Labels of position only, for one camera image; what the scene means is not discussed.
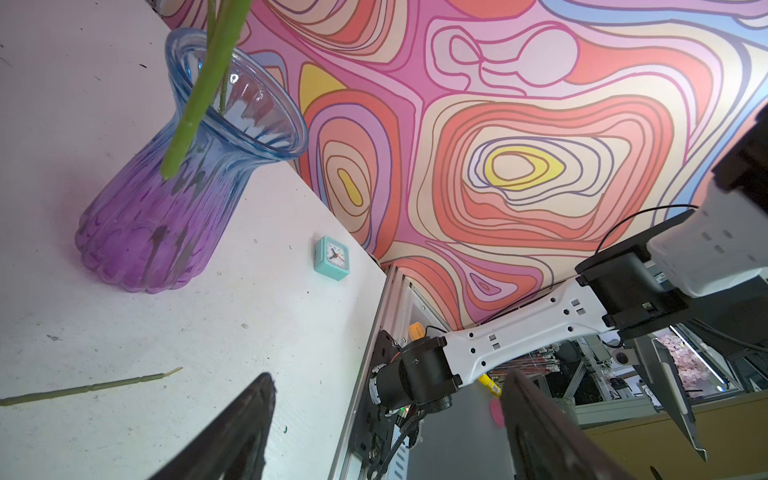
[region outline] white tabletop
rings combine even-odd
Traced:
[[[99,282],[74,232],[173,113],[168,30],[141,0],[2,10],[0,398],[184,369],[0,407],[0,478],[146,478],[263,371],[277,388],[264,478],[326,478],[384,273],[274,164],[189,285],[152,296]],[[350,248],[341,282],[313,271],[324,235]]]

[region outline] glass vase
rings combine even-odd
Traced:
[[[201,30],[168,35],[165,57],[176,112],[80,218],[75,244],[83,264],[130,292],[180,288],[200,274],[253,170],[299,157],[307,147],[299,109],[236,49],[225,102],[217,94],[179,173],[163,180],[160,165],[205,61],[205,45]]]

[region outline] psychedelic wallpaper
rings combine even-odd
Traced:
[[[254,0],[240,48],[304,113],[298,174],[455,329],[700,201],[768,97],[767,0]]]

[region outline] vase rim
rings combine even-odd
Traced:
[[[185,104],[189,101],[193,84],[189,73],[184,68],[182,54],[187,53],[190,48],[204,51],[206,42],[206,32],[197,28],[177,28],[171,31],[166,38],[165,59],[168,66],[168,76],[171,86],[175,88]],[[280,104],[293,129],[292,141],[285,147],[272,147],[260,142],[236,128],[226,118],[219,115],[210,105],[205,112],[203,122],[230,143],[249,154],[266,157],[275,161],[298,158],[308,147],[309,133],[296,103],[291,99],[283,86],[277,83],[272,75],[256,63],[250,55],[239,48],[235,48],[233,60],[240,67],[250,69],[254,77],[269,90],[273,100]]]

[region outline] clock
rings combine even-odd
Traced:
[[[317,240],[315,271],[334,280],[341,280],[349,275],[349,249],[331,237]]]

